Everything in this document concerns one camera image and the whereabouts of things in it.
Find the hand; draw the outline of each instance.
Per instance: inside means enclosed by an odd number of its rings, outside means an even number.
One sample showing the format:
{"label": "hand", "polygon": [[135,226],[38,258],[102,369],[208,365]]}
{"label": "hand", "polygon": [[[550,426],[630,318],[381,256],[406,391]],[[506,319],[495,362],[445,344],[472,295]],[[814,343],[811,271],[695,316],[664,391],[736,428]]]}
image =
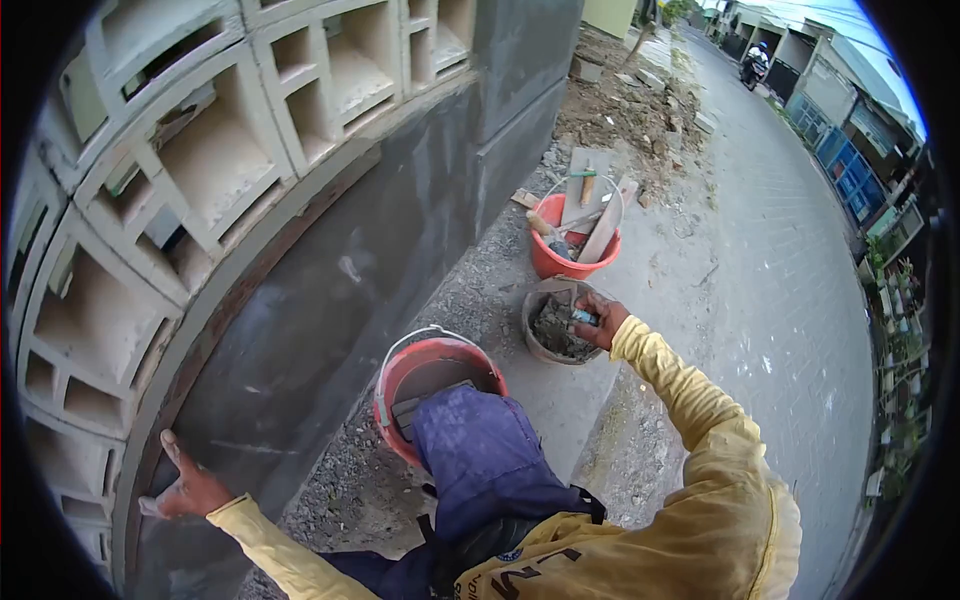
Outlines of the hand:
{"label": "hand", "polygon": [[217,481],[213,473],[197,465],[180,450],[173,431],[161,431],[160,443],[180,471],[180,477],[156,498],[141,496],[140,514],[159,518],[187,514],[206,516],[235,497],[224,484]]}
{"label": "hand", "polygon": [[595,292],[582,295],[574,306],[600,317],[600,325],[594,327],[586,323],[576,323],[572,326],[571,333],[609,352],[613,345],[613,336],[630,316],[630,311],[620,302],[607,300]]}

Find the orange bucket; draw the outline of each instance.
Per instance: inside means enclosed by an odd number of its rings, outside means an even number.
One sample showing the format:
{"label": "orange bucket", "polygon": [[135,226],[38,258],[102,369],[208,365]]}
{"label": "orange bucket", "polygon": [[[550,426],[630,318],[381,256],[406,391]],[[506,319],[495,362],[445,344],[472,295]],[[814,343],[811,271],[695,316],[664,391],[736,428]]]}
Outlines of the orange bucket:
{"label": "orange bucket", "polygon": [[[534,210],[543,217],[543,220],[552,225],[555,228],[560,226],[560,221],[564,216],[564,200],[566,199],[566,194],[553,194],[552,196],[547,196],[543,200],[539,201]],[[610,240],[610,243],[607,244],[605,250],[600,255],[599,262],[593,263],[580,263],[573,262],[572,260],[566,260],[565,258],[560,258],[556,252],[553,252],[546,247],[546,244],[543,243],[543,238],[540,237],[539,233],[536,233],[532,229],[530,230],[530,235],[533,237],[533,244],[530,248],[531,260],[534,264],[534,271],[537,272],[537,275],[541,279],[547,279],[554,275],[565,275],[568,277],[573,277],[574,279],[586,279],[594,271],[603,269],[607,265],[613,262],[618,254],[620,254],[620,229],[618,228],[613,232],[613,237]],[[583,244],[589,238],[589,235],[585,233],[577,233],[576,231],[568,231],[564,238],[570,244]]]}
{"label": "orange bucket", "polygon": [[[437,332],[446,337],[414,342],[391,358],[400,344],[424,332]],[[387,445],[410,465],[422,467],[414,446],[400,432],[394,404],[438,392],[464,379],[469,379],[480,392],[509,395],[503,373],[487,353],[464,336],[439,325],[412,331],[387,351],[373,392],[373,420]]]}

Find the yellow long-sleeve shirt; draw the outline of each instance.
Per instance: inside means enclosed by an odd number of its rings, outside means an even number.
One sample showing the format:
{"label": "yellow long-sleeve shirt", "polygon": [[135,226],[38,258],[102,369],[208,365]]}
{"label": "yellow long-sleeve shirt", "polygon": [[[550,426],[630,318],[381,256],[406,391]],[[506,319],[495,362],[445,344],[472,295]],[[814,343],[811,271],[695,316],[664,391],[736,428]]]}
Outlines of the yellow long-sleeve shirt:
{"label": "yellow long-sleeve shirt", "polygon": [[[799,567],[800,510],[767,466],[759,428],[636,317],[617,331],[610,358],[630,362],[666,404],[690,452],[684,487],[636,531],[554,515],[511,562],[492,558],[461,575],[459,598],[786,598]],[[291,600],[375,597],[284,536],[248,495],[206,518]]]}

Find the bucket handle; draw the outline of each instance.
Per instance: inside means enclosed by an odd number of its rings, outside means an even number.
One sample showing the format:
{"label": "bucket handle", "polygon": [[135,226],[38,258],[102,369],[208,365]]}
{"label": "bucket handle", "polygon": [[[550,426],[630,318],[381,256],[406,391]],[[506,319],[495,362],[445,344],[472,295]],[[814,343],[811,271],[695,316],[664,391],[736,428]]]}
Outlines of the bucket handle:
{"label": "bucket handle", "polygon": [[497,379],[500,378],[500,376],[496,372],[496,367],[493,365],[493,361],[490,359],[490,356],[488,356],[487,353],[483,351],[482,348],[474,344],[471,340],[460,335],[459,333],[444,329],[443,327],[437,324],[431,324],[426,327],[421,327],[416,331],[411,331],[410,333],[406,334],[399,340],[396,340],[396,342],[394,342],[394,344],[390,346],[390,349],[387,350],[387,355],[383,357],[383,362],[380,364],[380,375],[376,378],[376,387],[374,388],[373,395],[376,398],[376,408],[380,413],[381,427],[386,428],[390,426],[390,417],[387,415],[387,404],[383,397],[383,372],[387,368],[387,363],[390,362],[391,355],[394,353],[394,350],[396,350],[397,346],[406,342],[407,340],[417,335],[418,333],[424,333],[426,331],[436,331],[438,333],[442,333],[445,336],[456,338],[461,342],[466,342],[467,344],[470,344],[474,348],[480,350],[480,353],[483,354],[483,357],[487,359],[487,364],[490,365],[490,371],[493,373],[493,376],[496,377]]}
{"label": "bucket handle", "polygon": [[[616,195],[620,197],[620,203],[623,204],[623,209],[624,209],[624,211],[626,211],[626,210],[627,210],[627,201],[625,201],[625,200],[623,199],[623,194],[620,192],[620,186],[616,183],[616,181],[610,179],[610,178],[607,177],[606,175],[597,175],[597,176],[595,176],[595,177],[603,178],[603,179],[605,179],[605,180],[607,180],[607,181],[610,182],[610,185],[613,186],[613,191],[615,191],[615,192],[616,192]],[[546,198],[547,196],[549,196],[550,194],[552,194],[552,193],[553,193],[553,190],[555,190],[555,189],[557,189],[558,187],[560,187],[560,186],[564,183],[564,181],[566,181],[566,180],[568,180],[568,179],[570,179],[570,176],[566,176],[566,177],[564,177],[563,179],[561,179],[561,180],[557,181],[556,183],[554,183],[554,184],[553,184],[553,187],[551,187],[551,188],[547,191],[546,194],[543,194],[543,197]]]}

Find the street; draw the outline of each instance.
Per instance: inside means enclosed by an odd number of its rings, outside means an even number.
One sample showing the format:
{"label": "street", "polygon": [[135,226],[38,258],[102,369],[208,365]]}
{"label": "street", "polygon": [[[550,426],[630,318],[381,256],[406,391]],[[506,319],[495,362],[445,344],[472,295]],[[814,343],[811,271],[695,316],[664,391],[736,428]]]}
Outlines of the street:
{"label": "street", "polygon": [[796,484],[804,542],[791,597],[819,598],[863,502],[873,418],[863,292],[845,217],[800,140],[715,46],[684,34],[723,113],[712,150],[726,315],[710,374]]}

